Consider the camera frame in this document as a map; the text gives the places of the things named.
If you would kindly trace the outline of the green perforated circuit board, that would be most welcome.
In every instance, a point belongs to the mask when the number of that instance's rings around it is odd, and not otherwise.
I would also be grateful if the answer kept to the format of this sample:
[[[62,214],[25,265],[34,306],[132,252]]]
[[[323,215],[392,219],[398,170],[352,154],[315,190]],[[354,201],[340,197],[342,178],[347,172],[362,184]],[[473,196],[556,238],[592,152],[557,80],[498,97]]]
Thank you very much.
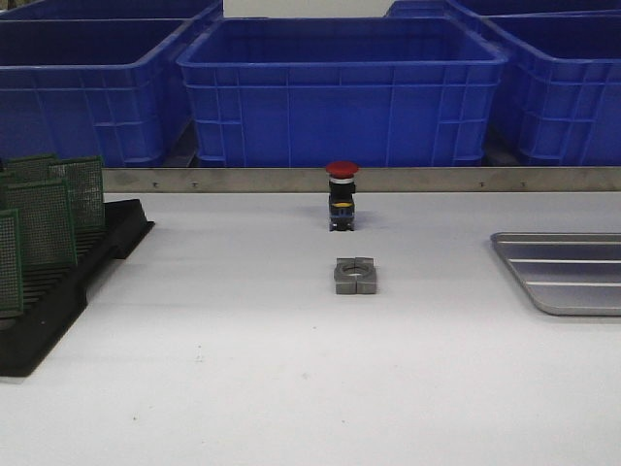
[[[30,156],[11,158],[6,168],[16,183],[34,183],[49,178],[49,166],[58,160],[55,153],[40,153]]]
[[[76,237],[65,180],[9,183],[3,195],[5,205],[18,210],[21,260],[25,270],[77,264]]]
[[[1,212],[1,317],[23,313],[23,279],[19,216],[16,209]]]
[[[6,193],[9,184],[16,181],[15,175],[10,171],[2,170],[0,172],[0,210],[7,210]]]
[[[48,167],[51,178],[67,182],[74,227],[78,232],[103,231],[106,226],[100,156],[62,159]]]

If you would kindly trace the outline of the silver metal tray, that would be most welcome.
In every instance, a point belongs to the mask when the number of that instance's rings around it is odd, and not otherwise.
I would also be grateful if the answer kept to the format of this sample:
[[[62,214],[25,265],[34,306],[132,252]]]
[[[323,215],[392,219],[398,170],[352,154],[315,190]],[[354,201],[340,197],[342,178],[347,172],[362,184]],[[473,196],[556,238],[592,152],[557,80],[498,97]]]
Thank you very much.
[[[499,232],[496,254],[552,316],[620,316],[618,233]]]

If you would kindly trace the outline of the black slotted board rack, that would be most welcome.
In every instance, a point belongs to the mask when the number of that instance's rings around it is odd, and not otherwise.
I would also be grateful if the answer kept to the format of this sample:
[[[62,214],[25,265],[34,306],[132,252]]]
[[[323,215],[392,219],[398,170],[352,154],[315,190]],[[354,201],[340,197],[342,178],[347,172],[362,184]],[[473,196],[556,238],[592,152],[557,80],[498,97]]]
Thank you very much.
[[[87,306],[92,280],[115,259],[125,259],[154,223],[138,199],[107,202],[106,230],[80,233],[78,264],[27,272],[24,314],[1,325],[1,375],[25,378],[48,356]]]

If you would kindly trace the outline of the red emergency stop button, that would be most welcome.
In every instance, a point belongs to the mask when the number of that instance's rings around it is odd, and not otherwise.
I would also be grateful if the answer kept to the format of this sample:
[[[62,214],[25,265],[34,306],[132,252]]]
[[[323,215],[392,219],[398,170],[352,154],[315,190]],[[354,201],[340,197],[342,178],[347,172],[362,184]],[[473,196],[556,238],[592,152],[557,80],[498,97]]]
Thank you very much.
[[[325,167],[329,175],[330,231],[353,231],[356,192],[354,175],[359,166],[351,161],[333,161]]]

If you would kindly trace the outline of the grey metal clamp block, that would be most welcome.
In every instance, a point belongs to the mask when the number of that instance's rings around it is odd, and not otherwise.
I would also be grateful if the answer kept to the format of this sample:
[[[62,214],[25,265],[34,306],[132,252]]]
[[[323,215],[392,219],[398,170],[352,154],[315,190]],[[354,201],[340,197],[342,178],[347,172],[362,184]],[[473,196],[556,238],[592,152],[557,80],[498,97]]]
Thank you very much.
[[[340,257],[334,269],[335,291],[340,295],[376,294],[377,273],[370,257]]]

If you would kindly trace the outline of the blue plastic crate centre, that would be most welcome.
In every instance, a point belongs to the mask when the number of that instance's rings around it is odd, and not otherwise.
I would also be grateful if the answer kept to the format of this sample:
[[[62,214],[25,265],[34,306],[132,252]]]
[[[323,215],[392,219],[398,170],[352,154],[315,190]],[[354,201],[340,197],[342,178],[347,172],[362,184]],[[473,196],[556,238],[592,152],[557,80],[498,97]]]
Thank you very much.
[[[179,57],[202,165],[473,166],[505,57],[456,20],[224,19]]]

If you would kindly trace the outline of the blue plastic crate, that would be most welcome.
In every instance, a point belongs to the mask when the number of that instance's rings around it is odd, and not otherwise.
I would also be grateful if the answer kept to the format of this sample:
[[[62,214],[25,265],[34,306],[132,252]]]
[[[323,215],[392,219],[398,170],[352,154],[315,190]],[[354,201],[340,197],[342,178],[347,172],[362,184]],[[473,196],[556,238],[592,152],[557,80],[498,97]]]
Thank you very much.
[[[99,155],[152,167],[190,121],[182,19],[4,20],[1,156]]]
[[[179,57],[202,165],[473,166],[505,57],[456,20],[224,19]]]
[[[620,163],[620,17],[496,16],[506,55],[490,124],[524,165]]]

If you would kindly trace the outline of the blue crate back right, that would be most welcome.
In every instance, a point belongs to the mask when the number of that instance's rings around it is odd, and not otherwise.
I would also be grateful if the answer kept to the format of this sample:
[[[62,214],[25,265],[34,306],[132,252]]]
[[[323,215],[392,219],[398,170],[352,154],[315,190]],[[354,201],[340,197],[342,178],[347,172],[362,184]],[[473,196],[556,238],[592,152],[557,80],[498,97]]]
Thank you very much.
[[[394,1],[385,17],[619,14],[619,1]]]

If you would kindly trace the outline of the blue plastic crate left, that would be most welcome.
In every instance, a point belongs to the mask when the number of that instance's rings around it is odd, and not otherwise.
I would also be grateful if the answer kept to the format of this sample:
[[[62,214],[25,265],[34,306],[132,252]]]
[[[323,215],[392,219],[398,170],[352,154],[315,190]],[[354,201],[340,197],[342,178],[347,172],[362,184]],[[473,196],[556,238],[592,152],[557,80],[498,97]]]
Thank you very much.
[[[152,167],[190,121],[182,19],[4,20],[1,156],[99,155]]]

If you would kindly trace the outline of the blue plastic crate right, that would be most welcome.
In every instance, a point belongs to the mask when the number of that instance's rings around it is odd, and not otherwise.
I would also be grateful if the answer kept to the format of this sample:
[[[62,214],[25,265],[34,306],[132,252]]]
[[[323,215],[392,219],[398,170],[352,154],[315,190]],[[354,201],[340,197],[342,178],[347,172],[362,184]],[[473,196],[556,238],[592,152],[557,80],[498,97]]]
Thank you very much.
[[[620,17],[496,16],[506,55],[490,124],[524,165],[620,163]]]

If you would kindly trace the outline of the blue crate back left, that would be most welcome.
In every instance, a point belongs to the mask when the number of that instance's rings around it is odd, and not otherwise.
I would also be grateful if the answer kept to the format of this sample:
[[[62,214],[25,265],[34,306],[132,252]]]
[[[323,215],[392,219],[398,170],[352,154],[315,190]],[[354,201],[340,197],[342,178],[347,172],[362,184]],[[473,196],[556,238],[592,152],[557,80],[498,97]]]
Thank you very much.
[[[223,12],[222,1],[35,1],[1,14],[5,20],[52,19],[192,19]]]

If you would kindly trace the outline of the metal table edge rail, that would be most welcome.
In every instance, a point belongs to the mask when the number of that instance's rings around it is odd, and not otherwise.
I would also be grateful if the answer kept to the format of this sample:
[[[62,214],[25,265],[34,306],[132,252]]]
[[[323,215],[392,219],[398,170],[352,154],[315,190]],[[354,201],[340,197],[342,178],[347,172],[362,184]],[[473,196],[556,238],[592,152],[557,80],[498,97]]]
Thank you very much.
[[[105,169],[107,193],[323,193],[321,168]],[[585,192],[618,191],[618,167],[363,168],[357,191]]]

